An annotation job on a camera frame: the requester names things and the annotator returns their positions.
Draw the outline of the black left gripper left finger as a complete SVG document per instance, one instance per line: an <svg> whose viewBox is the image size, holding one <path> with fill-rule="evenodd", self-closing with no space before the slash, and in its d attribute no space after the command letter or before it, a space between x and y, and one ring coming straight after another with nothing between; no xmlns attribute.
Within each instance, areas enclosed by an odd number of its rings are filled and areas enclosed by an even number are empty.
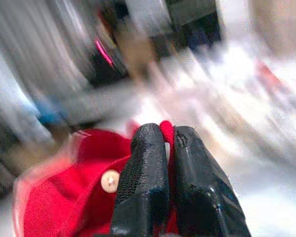
<svg viewBox="0 0 296 237"><path fill-rule="evenodd" d="M151 237L164 226L169 209L168 164L160 127L139 127L123 168L111 221L114 237Z"/></svg>

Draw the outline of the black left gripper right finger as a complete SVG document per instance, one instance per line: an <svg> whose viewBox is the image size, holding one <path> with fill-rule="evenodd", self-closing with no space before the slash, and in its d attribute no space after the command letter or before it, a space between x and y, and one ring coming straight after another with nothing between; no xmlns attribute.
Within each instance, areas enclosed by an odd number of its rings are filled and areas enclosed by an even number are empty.
<svg viewBox="0 0 296 237"><path fill-rule="evenodd" d="M177 225L185 237L249 237L228 176L194 128L175 128Z"/></svg>

